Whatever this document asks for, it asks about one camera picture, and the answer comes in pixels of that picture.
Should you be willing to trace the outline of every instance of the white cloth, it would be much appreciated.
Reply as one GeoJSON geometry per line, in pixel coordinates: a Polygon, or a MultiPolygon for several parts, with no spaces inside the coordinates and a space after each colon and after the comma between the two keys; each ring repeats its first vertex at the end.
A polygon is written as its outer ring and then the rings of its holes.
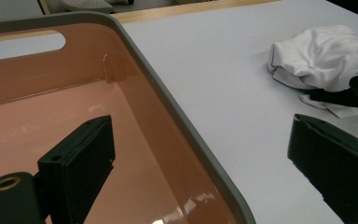
{"type": "MultiPolygon", "coordinates": [[[[304,30],[271,46],[268,70],[274,79],[297,89],[345,91],[351,78],[358,76],[358,35],[343,25],[304,30]]],[[[309,98],[301,100],[319,105],[309,98]]],[[[358,114],[358,108],[325,105],[339,118],[358,114]]]]}

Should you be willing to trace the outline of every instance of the crumpled white fabric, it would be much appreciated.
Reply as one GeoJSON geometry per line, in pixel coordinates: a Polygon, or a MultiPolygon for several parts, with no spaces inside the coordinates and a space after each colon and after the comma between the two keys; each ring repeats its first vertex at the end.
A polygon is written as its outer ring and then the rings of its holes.
{"type": "MultiPolygon", "coordinates": [[[[293,88],[345,91],[351,78],[358,76],[358,35],[343,25],[309,28],[271,46],[268,70],[274,79],[293,88]]],[[[312,102],[306,95],[301,101],[339,118],[358,114],[358,108],[312,102]]]]}

